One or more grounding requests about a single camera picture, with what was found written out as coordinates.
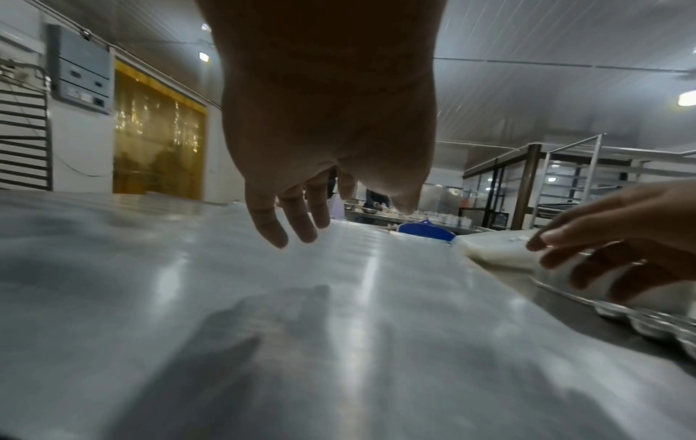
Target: wall-mounted metal box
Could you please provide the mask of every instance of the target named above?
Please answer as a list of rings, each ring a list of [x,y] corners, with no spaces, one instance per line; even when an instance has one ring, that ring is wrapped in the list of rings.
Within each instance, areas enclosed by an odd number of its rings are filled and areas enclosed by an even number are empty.
[[[53,97],[101,113],[110,113],[114,66],[109,51],[60,25],[47,29],[46,67]]]

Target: fingernail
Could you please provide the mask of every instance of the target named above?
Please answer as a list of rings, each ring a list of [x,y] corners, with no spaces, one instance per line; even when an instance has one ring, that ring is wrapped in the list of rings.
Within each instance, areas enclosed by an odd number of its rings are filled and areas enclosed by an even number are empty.
[[[553,246],[563,241],[563,236],[566,232],[561,229],[552,229],[551,231],[546,231],[542,234],[542,240],[544,243]]]

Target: metal tabletop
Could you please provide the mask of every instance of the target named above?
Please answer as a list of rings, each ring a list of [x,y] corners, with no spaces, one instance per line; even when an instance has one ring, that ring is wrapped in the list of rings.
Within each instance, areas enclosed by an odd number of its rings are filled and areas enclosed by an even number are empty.
[[[334,222],[277,251],[244,206],[153,196],[0,212],[20,440],[696,435],[685,359],[578,332],[438,241]]]
[[[369,212],[363,212],[363,211],[358,211],[358,210],[355,210],[355,211],[348,211],[347,210],[346,211],[346,218],[348,218],[349,220],[354,220],[358,217],[373,218],[375,220],[380,220],[380,221],[387,222],[387,223],[396,223],[398,225],[401,225],[403,223],[411,223],[414,221],[414,220],[411,220],[409,218],[397,217],[395,215],[370,214]],[[456,234],[459,234],[462,236],[472,234],[472,233],[482,232],[481,230],[477,230],[475,228],[465,228],[463,226],[445,225],[444,223],[436,222],[433,220],[431,220],[431,222],[439,228],[447,229],[450,232],[453,232],[453,233],[456,233]]]

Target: finger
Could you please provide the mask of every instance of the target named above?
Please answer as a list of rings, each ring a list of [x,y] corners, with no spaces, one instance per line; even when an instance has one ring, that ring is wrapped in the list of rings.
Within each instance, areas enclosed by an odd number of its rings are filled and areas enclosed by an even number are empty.
[[[549,246],[579,246],[593,241],[649,238],[655,231],[655,215],[659,214],[651,201],[642,202],[576,218],[544,232],[541,239]]]
[[[295,185],[278,195],[288,223],[302,243],[313,243],[317,239],[317,228],[307,214],[307,204],[302,197],[302,187]]]
[[[288,245],[288,234],[276,217],[276,195],[256,192],[249,185],[244,187],[246,208],[252,216],[257,231],[278,248]]]
[[[341,200],[355,198],[355,192],[357,190],[357,180],[355,180],[355,178],[352,175],[342,171],[340,168],[337,175],[337,178],[339,180],[339,196],[341,196]]]
[[[587,215],[593,215],[600,212],[621,209],[633,204],[645,202],[653,197],[656,197],[666,190],[664,183],[649,183],[645,185],[636,185],[626,188],[617,193],[606,196],[603,199],[592,203],[584,204],[569,211],[564,212],[554,218],[548,225],[539,230],[534,237],[527,243],[527,249],[533,252],[540,251],[546,248],[547,243],[542,238],[542,235],[548,231],[552,231],[562,226]]]
[[[569,259],[575,257],[580,252],[591,247],[602,246],[604,243],[595,243],[589,246],[569,246],[552,248],[539,260],[539,264],[544,269],[555,269]]]
[[[614,302],[627,302],[645,291],[659,286],[676,283],[680,279],[664,267],[655,263],[634,266],[609,290],[609,299]]]
[[[576,289],[587,289],[600,276],[610,270],[638,262],[643,256],[625,241],[611,243],[594,251],[571,272],[571,285]]]
[[[403,215],[411,215],[418,208],[418,202],[421,200],[421,188],[411,191],[406,194],[399,194],[391,197],[391,202],[394,207]]]
[[[307,206],[312,213],[314,224],[319,229],[326,229],[331,224],[328,213],[328,170],[309,179],[304,187],[307,191]]]

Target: cable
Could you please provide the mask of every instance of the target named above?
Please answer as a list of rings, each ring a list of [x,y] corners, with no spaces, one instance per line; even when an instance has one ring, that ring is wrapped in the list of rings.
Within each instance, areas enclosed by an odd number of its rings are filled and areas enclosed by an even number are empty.
[[[8,84],[8,86],[9,86],[9,90],[10,90],[10,91],[15,91],[15,90],[12,88],[12,84]],[[13,98],[14,101],[17,102],[18,104],[22,104],[22,102],[20,102],[20,100],[17,99],[17,97],[16,97],[15,95],[12,95],[12,98]],[[21,107],[21,105],[20,105],[20,112],[24,115],[24,118],[27,120],[27,124],[32,125],[31,121],[30,121],[29,118],[28,118],[28,115],[27,115],[26,112],[24,111],[24,107]],[[35,135],[37,135],[38,137],[41,137],[41,134],[40,134],[35,128],[32,128],[32,130],[33,130],[33,132],[34,132]],[[55,157],[56,159],[58,159],[63,165],[65,165],[66,167],[70,168],[72,171],[76,172],[77,174],[84,175],[84,176],[86,176],[86,177],[91,177],[91,178],[103,178],[103,177],[109,177],[109,176],[113,176],[113,175],[114,175],[114,172],[113,172],[113,171],[110,172],[109,174],[88,174],[88,173],[83,173],[82,171],[77,170],[77,169],[71,167],[70,164],[68,164],[66,161],[64,161],[58,154],[55,153],[55,151],[51,151],[51,155],[52,155],[53,157]]]

